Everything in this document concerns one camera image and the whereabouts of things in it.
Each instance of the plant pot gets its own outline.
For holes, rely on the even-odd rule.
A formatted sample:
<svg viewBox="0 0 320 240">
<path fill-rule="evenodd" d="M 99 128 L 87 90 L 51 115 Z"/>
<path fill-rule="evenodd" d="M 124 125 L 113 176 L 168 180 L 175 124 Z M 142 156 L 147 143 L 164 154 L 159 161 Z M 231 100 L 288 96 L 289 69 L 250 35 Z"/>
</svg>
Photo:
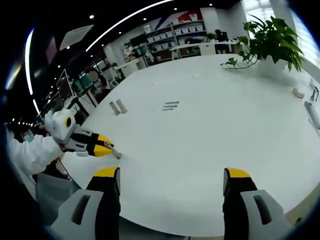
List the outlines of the plant pot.
<svg viewBox="0 0 320 240">
<path fill-rule="evenodd" d="M 282 59 L 274 63 L 272 57 L 267 56 L 265 60 L 258 63 L 257 74 L 261 77 L 279 79 L 283 75 L 287 63 L 287 61 Z"/>
</svg>

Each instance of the storage box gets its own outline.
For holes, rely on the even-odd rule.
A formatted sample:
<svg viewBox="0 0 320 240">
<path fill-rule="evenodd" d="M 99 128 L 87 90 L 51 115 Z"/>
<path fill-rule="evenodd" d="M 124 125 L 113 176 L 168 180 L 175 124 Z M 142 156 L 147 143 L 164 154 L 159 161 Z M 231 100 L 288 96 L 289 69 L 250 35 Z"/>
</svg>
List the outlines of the storage box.
<svg viewBox="0 0 320 240">
<path fill-rule="evenodd" d="M 182 34 L 181 29 L 174 30 L 174 32 L 175 32 L 175 35 L 181 35 Z"/>
<path fill-rule="evenodd" d="M 166 39 L 166 38 L 167 38 L 167 35 L 166 35 L 165 33 L 161 33 L 161 34 L 160 34 L 160 38 L 161 38 L 161 39 Z"/>
<path fill-rule="evenodd" d="M 157 51 L 162 50 L 162 46 L 161 45 L 157 45 L 157 46 L 155 46 L 155 48 L 156 48 Z"/>
<path fill-rule="evenodd" d="M 195 13 L 194 14 L 190 14 L 189 16 L 191 18 L 191 21 L 197 21 L 198 20 L 198 16 Z"/>
<path fill-rule="evenodd" d="M 195 26 L 189 27 L 189 31 L 190 31 L 190 33 L 196 32 L 196 27 Z"/>
<path fill-rule="evenodd" d="M 204 26 L 202 26 L 202 25 L 196 26 L 195 29 L 197 30 L 197 32 L 201 32 L 204 30 Z"/>
<path fill-rule="evenodd" d="M 148 37 L 148 42 L 149 43 L 153 43 L 155 41 L 155 39 L 153 37 Z"/>
<path fill-rule="evenodd" d="M 173 20 L 173 21 L 172 21 L 172 24 L 173 24 L 173 25 L 179 24 L 179 20 L 178 20 L 178 19 Z"/>
<path fill-rule="evenodd" d="M 146 34 L 149 34 L 149 33 L 152 32 L 152 28 L 151 28 L 150 25 L 144 26 L 143 29 L 144 29 L 144 31 L 145 31 Z"/>
<path fill-rule="evenodd" d="M 184 39 L 180 39 L 179 40 L 179 45 L 184 45 L 185 44 L 185 40 Z"/>
<path fill-rule="evenodd" d="M 159 35 L 154 36 L 153 38 L 154 38 L 154 41 L 159 41 L 160 40 L 160 36 Z"/>
<path fill-rule="evenodd" d="M 166 36 L 167 36 L 168 38 L 174 36 L 173 33 L 172 33 L 172 31 L 167 31 L 165 34 L 166 34 Z"/>
<path fill-rule="evenodd" d="M 164 43 L 161 44 L 163 49 L 168 49 L 169 48 L 169 43 Z"/>
<path fill-rule="evenodd" d="M 182 31 L 182 33 L 183 33 L 183 34 L 187 34 L 187 33 L 189 33 L 189 30 L 188 30 L 188 28 L 187 28 L 187 27 L 185 27 L 185 28 L 181 28 L 181 31 Z"/>
</svg>

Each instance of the white sleeve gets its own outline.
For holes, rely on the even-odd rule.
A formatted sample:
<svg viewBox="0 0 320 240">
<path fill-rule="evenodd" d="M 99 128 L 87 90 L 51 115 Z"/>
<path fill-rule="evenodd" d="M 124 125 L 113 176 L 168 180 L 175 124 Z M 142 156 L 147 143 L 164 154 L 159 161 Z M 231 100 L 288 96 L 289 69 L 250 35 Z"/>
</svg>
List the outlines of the white sleeve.
<svg viewBox="0 0 320 240">
<path fill-rule="evenodd" d="M 39 174 L 63 154 L 52 136 L 35 135 L 31 142 L 12 139 L 8 144 L 9 157 L 26 175 Z"/>
</svg>

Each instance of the white shelf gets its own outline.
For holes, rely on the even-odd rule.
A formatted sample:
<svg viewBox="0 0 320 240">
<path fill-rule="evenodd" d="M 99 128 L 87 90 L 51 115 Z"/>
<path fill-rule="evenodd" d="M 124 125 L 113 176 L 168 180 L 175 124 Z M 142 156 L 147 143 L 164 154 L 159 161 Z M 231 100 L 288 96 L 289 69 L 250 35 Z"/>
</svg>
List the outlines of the white shelf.
<svg viewBox="0 0 320 240">
<path fill-rule="evenodd" d="M 207 32 L 206 30 L 203 30 L 203 31 L 195 31 L 195 32 L 187 32 L 187 33 L 182 33 L 182 34 L 175 35 L 175 36 L 176 36 L 176 37 L 180 37 L 180 36 L 184 36 L 184 35 L 188 35 L 188 34 L 206 33 L 206 32 Z"/>
</svg>

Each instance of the black ceiling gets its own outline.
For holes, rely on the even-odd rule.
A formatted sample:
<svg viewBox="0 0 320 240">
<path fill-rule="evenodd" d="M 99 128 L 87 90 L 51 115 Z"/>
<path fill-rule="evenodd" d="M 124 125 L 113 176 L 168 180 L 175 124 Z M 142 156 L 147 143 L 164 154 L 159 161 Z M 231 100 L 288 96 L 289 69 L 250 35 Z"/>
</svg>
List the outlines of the black ceiling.
<svg viewBox="0 0 320 240">
<path fill-rule="evenodd" d="M 10 109 L 10 113 L 6 115 L 6 122 L 12 118 L 22 118 L 26 122 L 32 122 L 37 115 L 32 100 L 36 99 L 39 108 L 41 108 L 41 99 L 50 92 L 51 85 L 55 83 L 54 78 L 59 77 L 61 71 L 72 58 L 77 56 L 77 58 L 84 59 L 90 63 L 90 61 L 93 60 L 90 55 L 96 56 L 98 52 L 102 51 L 101 44 L 114 41 L 119 37 L 118 32 L 124 34 L 145 24 L 146 22 L 143 21 L 143 18 L 151 21 L 165 15 L 176 13 L 177 11 L 182 12 L 209 7 L 209 4 L 213 4 L 215 8 L 228 9 L 240 0 L 174 0 L 152 7 L 117 26 L 88 52 L 85 52 L 86 48 L 97 39 L 97 37 L 115 23 L 159 1 L 160 0 L 139 0 L 135 1 L 134 4 L 132 4 L 133 2 L 128 4 L 123 1 L 113 1 L 102 4 L 77 4 L 76 6 L 74 4 L 64 6 L 61 3 L 48 2 L 46 4 L 33 6 L 33 8 L 26 5 L 19 9 L 14 9 L 15 21 L 17 23 L 14 22 L 13 25 L 10 25 L 7 29 L 11 36 L 7 46 L 8 50 L 12 51 L 7 62 L 7 69 L 9 69 L 13 62 L 22 59 L 26 39 L 30 30 L 34 27 L 31 42 L 30 65 L 32 66 L 31 71 L 41 70 L 41 72 L 37 78 L 31 78 L 34 93 L 33 96 L 30 97 L 25 66 L 23 64 L 14 83 L 14 88 L 9 92 L 8 109 Z M 54 36 L 56 46 L 59 49 L 67 32 L 88 25 L 94 26 L 82 41 L 72 45 L 70 49 L 58 51 L 52 63 L 48 65 L 46 49 L 48 48 L 51 38 Z"/>
</svg>

